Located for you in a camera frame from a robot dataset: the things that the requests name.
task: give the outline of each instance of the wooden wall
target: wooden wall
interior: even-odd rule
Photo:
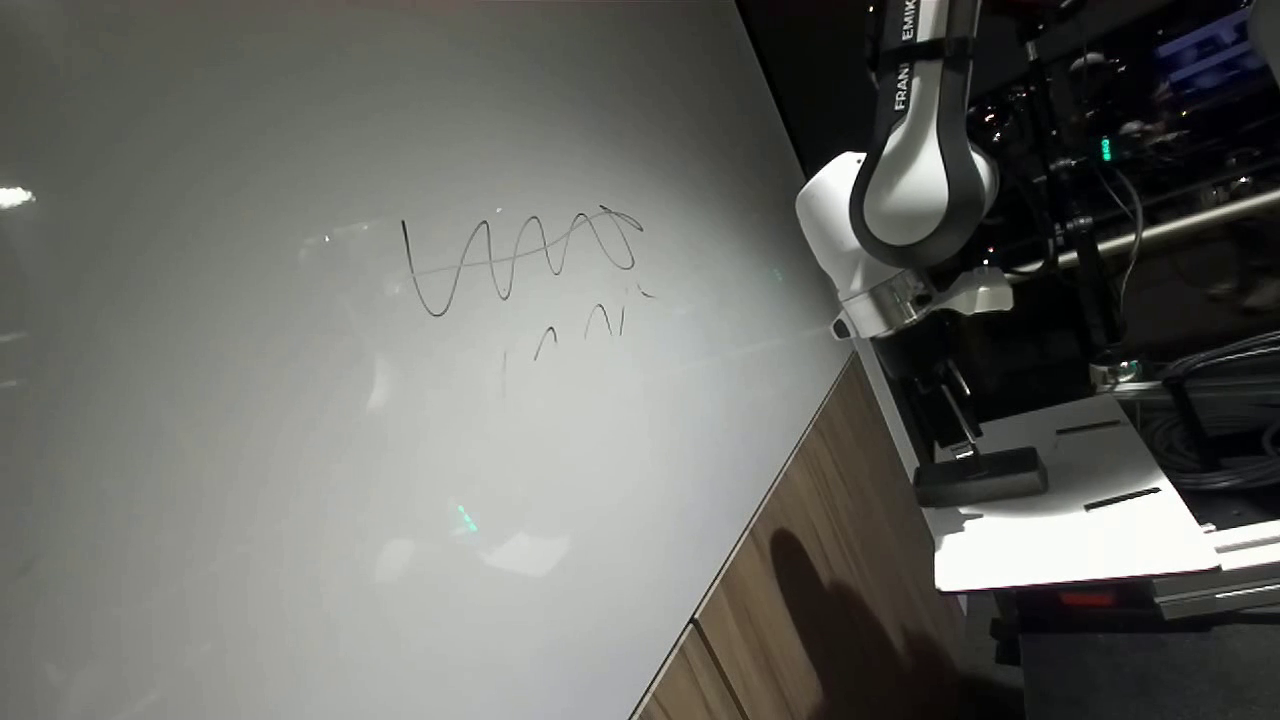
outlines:
[[[860,362],[816,412],[645,720],[953,714],[961,613]]]

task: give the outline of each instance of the white surface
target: white surface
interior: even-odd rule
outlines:
[[[1224,572],[1280,565],[1280,518],[1224,528],[1224,532],[1211,532],[1210,538]]]
[[[0,91],[6,720],[626,714],[843,362],[729,0],[9,0]]]
[[[1114,397],[1091,397],[983,427],[981,446],[1038,443],[1049,491],[972,506],[930,506],[935,587],[1029,587],[1215,569],[1215,548],[1158,466]]]

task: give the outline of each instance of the black machine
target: black machine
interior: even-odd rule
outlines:
[[[1045,488],[1038,451],[930,460],[983,419],[1280,329],[1277,17],[1267,0],[876,3],[850,228],[908,277],[876,351],[923,503]],[[843,309],[876,291],[832,278]]]

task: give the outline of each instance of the cable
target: cable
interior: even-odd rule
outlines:
[[[1101,177],[1101,179],[1103,179],[1103,193],[1110,193],[1110,195],[1116,199],[1116,208],[1133,219],[1129,268],[1123,268],[1123,277],[1120,277],[1120,309],[1123,309],[1133,272],[1138,272],[1138,264],[1140,264],[1140,256],[1145,256],[1149,208],[1145,208],[1145,195],[1138,193],[1138,185],[1133,185],[1120,168],[1114,168],[1114,173],[1116,173],[1116,179],[1123,185],[1129,204],[1123,204],[1120,193]]]

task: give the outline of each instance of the electronic equipment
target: electronic equipment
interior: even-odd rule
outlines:
[[[1017,29],[1017,75],[970,97],[996,17]],[[932,484],[941,464],[983,475],[963,454],[983,419],[1087,397],[1101,366],[1145,351],[1145,251],[1280,208],[1272,17],[1219,0],[876,3],[870,153],[799,193],[799,222],[836,285],[836,329],[876,344]],[[1034,475],[981,466],[1004,472],[993,491]]]

